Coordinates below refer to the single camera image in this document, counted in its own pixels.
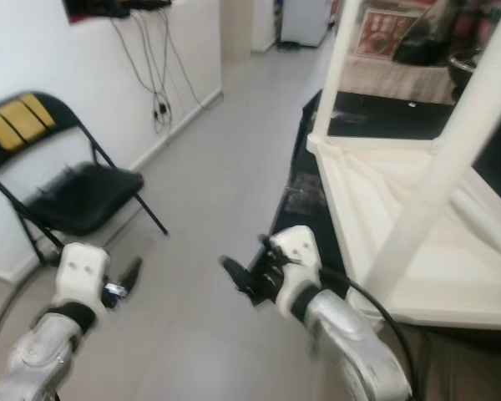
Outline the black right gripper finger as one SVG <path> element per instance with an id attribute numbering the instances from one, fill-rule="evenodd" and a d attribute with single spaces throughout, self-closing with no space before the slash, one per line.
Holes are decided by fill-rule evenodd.
<path id="1" fill-rule="evenodd" d="M 256 276 L 246 270 L 242 264 L 228 256 L 220 257 L 221 267 L 235 283 L 235 289 L 250 299 L 251 304 L 261 304 Z"/>

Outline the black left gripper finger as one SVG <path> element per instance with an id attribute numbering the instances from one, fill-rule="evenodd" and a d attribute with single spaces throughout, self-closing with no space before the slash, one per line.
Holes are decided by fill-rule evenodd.
<path id="1" fill-rule="evenodd" d="M 128 267 L 125 267 L 119 279 L 119 286 L 122 289 L 122 294 L 131 294 L 136 284 L 139 283 L 141 265 L 143 265 L 143 259 L 137 256 L 128 264 Z"/>

